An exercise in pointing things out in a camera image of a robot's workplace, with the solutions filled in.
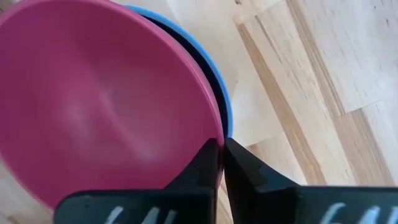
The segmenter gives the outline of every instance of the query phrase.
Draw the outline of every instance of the wooden surface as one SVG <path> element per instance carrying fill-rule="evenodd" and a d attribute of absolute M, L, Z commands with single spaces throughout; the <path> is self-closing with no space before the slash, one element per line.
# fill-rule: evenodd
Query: wooden surface
<path fill-rule="evenodd" d="M 398 2 L 117 2 L 203 44 L 230 92 L 235 140 L 279 172 L 300 184 L 398 184 Z M 1 224 L 50 215 L 1 168 Z M 218 223 L 232 223 L 224 182 Z"/>

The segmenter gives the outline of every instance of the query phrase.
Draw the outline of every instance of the pink bowl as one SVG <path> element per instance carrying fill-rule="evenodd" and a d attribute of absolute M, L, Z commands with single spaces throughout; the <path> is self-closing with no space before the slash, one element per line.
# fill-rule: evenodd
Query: pink bowl
<path fill-rule="evenodd" d="M 109 1 L 23 1 L 0 17 L 0 153 L 54 208 L 91 189 L 162 189 L 208 138 L 213 92 L 189 54 Z"/>

